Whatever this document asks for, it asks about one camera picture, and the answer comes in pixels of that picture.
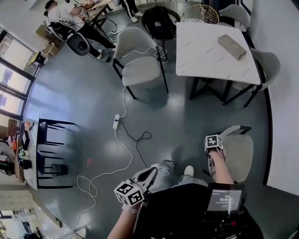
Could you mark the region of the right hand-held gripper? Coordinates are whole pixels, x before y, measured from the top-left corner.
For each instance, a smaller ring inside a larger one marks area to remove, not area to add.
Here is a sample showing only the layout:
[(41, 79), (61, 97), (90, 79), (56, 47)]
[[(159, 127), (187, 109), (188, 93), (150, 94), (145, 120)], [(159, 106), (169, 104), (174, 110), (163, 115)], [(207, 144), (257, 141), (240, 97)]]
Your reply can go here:
[(214, 166), (214, 161), (210, 155), (211, 150), (217, 151), (222, 155), (223, 159), (225, 159), (221, 137), (218, 134), (205, 137), (205, 154), (208, 157), (208, 166)]

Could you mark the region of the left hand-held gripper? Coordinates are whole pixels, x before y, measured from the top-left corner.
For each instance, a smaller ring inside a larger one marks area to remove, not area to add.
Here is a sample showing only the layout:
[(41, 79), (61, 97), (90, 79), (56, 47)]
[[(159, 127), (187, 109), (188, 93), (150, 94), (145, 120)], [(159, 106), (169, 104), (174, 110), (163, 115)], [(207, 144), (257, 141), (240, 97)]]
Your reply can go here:
[(146, 168), (137, 172), (131, 179), (121, 182), (114, 193), (118, 201), (128, 207), (142, 202), (144, 194), (153, 185), (158, 174), (156, 167)]

